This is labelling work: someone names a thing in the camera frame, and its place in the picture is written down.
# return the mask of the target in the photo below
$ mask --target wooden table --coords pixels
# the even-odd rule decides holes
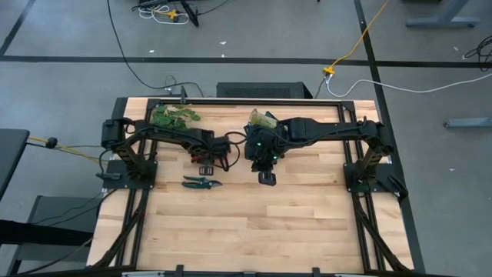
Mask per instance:
[[[147,100],[129,98],[125,117],[143,119]],[[188,126],[214,130],[216,136],[243,132],[253,108],[261,113],[269,111],[280,120],[299,116],[339,122],[337,109],[332,107],[278,105],[278,99],[275,103],[192,105],[201,121]],[[354,104],[359,119],[367,116],[378,121],[373,101]],[[354,143],[352,153],[355,161]],[[230,161],[236,155],[233,148]],[[343,142],[319,142],[289,151],[274,167],[274,187],[258,184],[258,174],[251,172],[251,162],[244,159],[244,153],[230,172],[215,169],[213,179],[224,185],[212,190],[181,186],[183,175],[198,175],[198,165],[190,163],[181,147],[159,143],[157,160],[158,174],[148,200],[138,269],[175,270],[182,264],[186,271],[311,272],[311,268],[319,267],[326,273],[363,272],[351,194],[344,184]],[[397,199],[390,193],[372,196],[381,236],[412,268]],[[127,197],[128,191],[120,190],[102,204],[88,265],[102,257],[121,231]],[[367,233],[366,237],[375,269],[373,243]],[[128,264],[130,249],[128,243],[124,264]]]

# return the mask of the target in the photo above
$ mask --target gray floor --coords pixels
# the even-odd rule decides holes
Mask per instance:
[[[0,0],[4,38],[27,1]],[[125,53],[139,57],[338,58],[360,35],[352,1],[231,0],[201,18],[201,27],[158,25],[130,12],[135,0],[111,1]],[[219,0],[203,0],[211,7]],[[383,0],[363,1],[371,19]],[[409,16],[428,15],[437,4],[391,1],[370,31],[378,60],[459,62],[490,35],[490,2],[470,2],[463,15],[483,23],[464,30],[408,30]],[[105,1],[37,0],[6,55],[111,56],[120,53],[109,25]],[[362,45],[351,59],[366,59]],[[313,92],[321,65],[137,64],[135,71],[153,85],[167,74],[197,82],[215,96],[217,82],[297,82]],[[379,68],[383,82],[425,89],[483,73],[477,68]],[[332,82],[344,93],[368,67],[338,66]],[[447,131],[450,117],[490,116],[492,79],[415,95],[385,89],[407,187],[429,273],[487,275],[492,260],[492,185],[488,169],[492,134],[486,130]],[[66,144],[98,144],[101,123],[111,116],[115,98],[156,95],[140,85],[121,63],[0,62],[0,128],[26,128],[39,137]],[[198,96],[190,87],[188,93]],[[324,89],[322,98],[331,98]],[[362,84],[348,96],[374,99],[374,86]],[[92,197],[101,188],[97,165],[78,157],[27,148],[0,217],[25,221],[36,195]],[[0,249],[0,256],[12,248]],[[62,265],[60,268],[71,268]],[[5,262],[0,262],[0,275]]]

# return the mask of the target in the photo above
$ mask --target cable bundle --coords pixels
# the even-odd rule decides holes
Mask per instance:
[[[480,63],[480,70],[482,72],[486,72],[487,70],[489,70],[488,67],[483,67],[482,65],[491,62],[490,57],[492,57],[492,47],[489,47],[488,52],[487,50],[484,51],[484,48],[486,48],[488,45],[492,45],[492,35],[486,37],[475,49],[469,51],[467,54],[464,55],[465,58],[471,58],[477,55],[478,63]]]
[[[179,16],[184,16],[186,17],[186,22],[164,22],[164,21],[160,21],[158,19],[158,16],[166,16],[168,12],[170,12],[171,9],[169,8],[169,6],[167,5],[158,5],[158,6],[155,6],[155,7],[151,7],[151,8],[138,8],[138,15],[141,17],[141,18],[144,18],[144,19],[151,19],[153,18],[154,21],[156,21],[157,23],[159,24],[169,24],[169,25],[184,25],[188,22],[190,22],[190,18],[187,14],[185,13],[176,13],[175,16],[179,17]]]

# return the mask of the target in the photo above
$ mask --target green plant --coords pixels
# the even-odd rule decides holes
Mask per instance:
[[[175,110],[170,110],[166,105],[158,106],[154,112],[154,124],[165,128],[186,129],[186,122],[200,121],[200,116],[195,111],[182,105],[173,105]]]

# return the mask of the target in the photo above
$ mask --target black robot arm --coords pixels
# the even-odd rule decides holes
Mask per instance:
[[[125,138],[128,126],[133,126],[135,131]],[[213,175],[214,161],[218,159],[221,167],[229,170],[228,153],[231,146],[228,138],[214,137],[214,132],[200,128],[188,128],[174,130],[162,128],[144,120],[132,121],[129,118],[109,119],[103,123],[101,146],[116,152],[120,159],[127,165],[127,173],[132,178],[145,179],[154,174],[154,166],[145,162],[145,157],[135,153],[132,146],[141,140],[167,142],[182,146],[191,155],[192,162],[198,162],[200,175]],[[103,179],[114,179],[117,176],[100,176]]]
[[[360,122],[320,123],[312,118],[290,118],[278,121],[275,126],[247,125],[246,159],[258,174],[258,181],[275,185],[273,166],[285,152],[313,145],[319,141],[363,140],[369,145],[364,159],[356,162],[357,177],[364,181],[375,177],[376,165],[383,156],[393,152],[390,136],[381,123],[368,120]]]

